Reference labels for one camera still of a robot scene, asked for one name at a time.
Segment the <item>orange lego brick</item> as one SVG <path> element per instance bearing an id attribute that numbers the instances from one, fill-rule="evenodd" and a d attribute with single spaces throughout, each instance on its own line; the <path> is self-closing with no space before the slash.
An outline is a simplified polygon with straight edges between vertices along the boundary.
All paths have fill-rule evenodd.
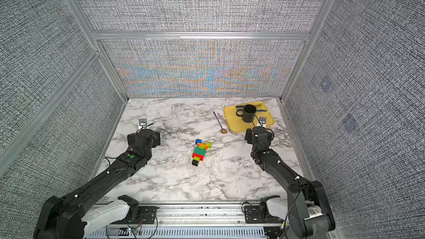
<path id="1" fill-rule="evenodd" d="M 208 146 L 203 143 L 198 143 L 197 146 L 198 148 L 201 148 L 201 149 L 208 149 Z"/>

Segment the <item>red lego brick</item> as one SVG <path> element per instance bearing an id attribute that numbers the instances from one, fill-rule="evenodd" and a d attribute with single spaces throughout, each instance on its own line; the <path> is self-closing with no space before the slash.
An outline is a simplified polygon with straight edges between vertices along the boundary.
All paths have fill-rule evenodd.
<path id="1" fill-rule="evenodd" d="M 197 160 L 197 161 L 203 161 L 203 160 L 204 160 L 204 156 L 202 156 L 202 155 L 200 155 L 200 154 L 196 154 L 196 153 L 193 153 L 193 154 L 192 154 L 192 158 L 193 158 L 194 160 Z"/>

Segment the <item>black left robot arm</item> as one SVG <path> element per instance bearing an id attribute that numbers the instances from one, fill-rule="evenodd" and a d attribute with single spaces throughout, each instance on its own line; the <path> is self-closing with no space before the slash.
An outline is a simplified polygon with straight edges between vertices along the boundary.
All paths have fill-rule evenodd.
<path id="1" fill-rule="evenodd" d="M 95 178 L 63 197 L 53 196 L 42 206 L 35 239 L 83 239 L 103 227 L 86 214 L 110 190 L 147 165 L 152 149 L 160 145 L 160 133 L 139 129 L 127 136 L 128 148 Z"/>

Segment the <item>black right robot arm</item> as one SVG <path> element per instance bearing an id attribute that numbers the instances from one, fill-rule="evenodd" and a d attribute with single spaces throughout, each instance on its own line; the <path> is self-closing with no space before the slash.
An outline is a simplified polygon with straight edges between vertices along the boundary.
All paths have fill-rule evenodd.
<path id="1" fill-rule="evenodd" d="M 291 169 L 270 148 L 273 139 L 274 134 L 268 128 L 257 126 L 246 130 L 245 140 L 252 145 L 252 159 L 287 193 L 288 210 L 283 216 L 284 222 L 289 222 L 300 239 L 333 231 L 336 223 L 323 185 Z"/>

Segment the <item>yellow plastic tray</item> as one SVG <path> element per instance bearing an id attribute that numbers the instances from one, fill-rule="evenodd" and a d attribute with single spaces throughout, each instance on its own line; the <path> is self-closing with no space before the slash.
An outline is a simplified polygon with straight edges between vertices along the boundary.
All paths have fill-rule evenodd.
<path id="1" fill-rule="evenodd" d="M 270 111 L 261 101 L 225 107 L 224 115 L 230 130 L 235 133 L 245 132 L 258 124 L 266 127 L 274 125 Z"/>

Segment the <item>black mug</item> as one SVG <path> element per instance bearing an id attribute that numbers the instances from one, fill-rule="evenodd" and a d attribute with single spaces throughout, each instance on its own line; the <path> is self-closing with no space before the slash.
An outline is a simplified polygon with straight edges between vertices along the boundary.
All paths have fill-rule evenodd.
<path id="1" fill-rule="evenodd" d="M 253 122 L 256 112 L 245 112 L 243 109 L 236 110 L 237 117 L 241 117 L 245 123 Z"/>

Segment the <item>iridescent metal spoon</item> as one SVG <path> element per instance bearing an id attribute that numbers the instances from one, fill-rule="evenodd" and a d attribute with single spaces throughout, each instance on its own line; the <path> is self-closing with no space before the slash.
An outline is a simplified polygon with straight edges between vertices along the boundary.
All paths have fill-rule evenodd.
<path id="1" fill-rule="evenodd" d="M 227 134 L 227 133 L 228 133 L 227 129 L 223 128 L 222 124 L 220 123 L 219 117 L 218 117 L 218 115 L 216 114 L 216 112 L 215 112 L 215 111 L 213 111 L 213 114 L 214 114 L 214 116 L 215 116 L 215 118 L 216 118 L 216 120 L 217 120 L 217 122 L 219 123 L 219 126 L 220 126 L 220 128 L 221 128 L 220 132 L 221 132 L 222 134 Z"/>

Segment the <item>green handled utensil on tray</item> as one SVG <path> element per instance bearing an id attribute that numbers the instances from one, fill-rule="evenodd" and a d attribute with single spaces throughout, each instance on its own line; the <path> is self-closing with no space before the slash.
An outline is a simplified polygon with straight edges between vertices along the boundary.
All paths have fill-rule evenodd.
<path id="1" fill-rule="evenodd" d="M 266 109 L 259 109 L 254 105 L 238 105 L 236 109 L 243 109 L 245 112 L 266 112 Z"/>

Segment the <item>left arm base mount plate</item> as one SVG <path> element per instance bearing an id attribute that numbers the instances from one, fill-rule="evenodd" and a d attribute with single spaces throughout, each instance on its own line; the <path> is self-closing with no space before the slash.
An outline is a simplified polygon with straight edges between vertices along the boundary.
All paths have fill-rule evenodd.
<path id="1" fill-rule="evenodd" d="M 156 206 L 139 206 L 138 210 L 130 210 L 127 216 L 119 221 L 115 221 L 113 225 L 126 225 L 126 224 L 154 224 L 155 215 L 157 213 Z"/>

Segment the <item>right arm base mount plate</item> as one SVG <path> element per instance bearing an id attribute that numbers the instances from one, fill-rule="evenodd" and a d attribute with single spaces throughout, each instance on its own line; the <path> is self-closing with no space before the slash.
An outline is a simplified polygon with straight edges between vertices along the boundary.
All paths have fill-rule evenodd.
<path id="1" fill-rule="evenodd" d="M 270 215 L 266 209 L 260 206 L 244 204 L 242 213 L 247 224 L 283 224 L 283 219 Z"/>

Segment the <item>aluminium front rail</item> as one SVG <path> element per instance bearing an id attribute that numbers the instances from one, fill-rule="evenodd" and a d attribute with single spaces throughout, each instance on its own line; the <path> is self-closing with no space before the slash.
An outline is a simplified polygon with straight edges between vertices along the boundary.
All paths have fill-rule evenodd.
<path id="1" fill-rule="evenodd" d="M 155 222 L 161 217 L 166 219 L 166 222 L 176 224 L 189 223 L 207 223 L 207 222 L 230 222 L 241 223 L 247 225 L 245 217 L 242 213 L 244 204 L 223 204 L 223 205 L 167 205 L 166 207 L 157 207 Z M 138 210 L 137 204 L 129 204 L 124 200 L 116 200 L 112 203 L 95 208 L 86 214 L 86 217 L 95 225 L 103 224 L 103 227 L 112 224 L 115 221 L 124 219 L 130 210 Z M 272 216 L 283 219 L 284 210 L 287 208 L 284 203 L 277 198 L 261 202 L 260 206 L 268 211 Z M 290 225 L 289 222 L 284 222 L 282 225 Z"/>

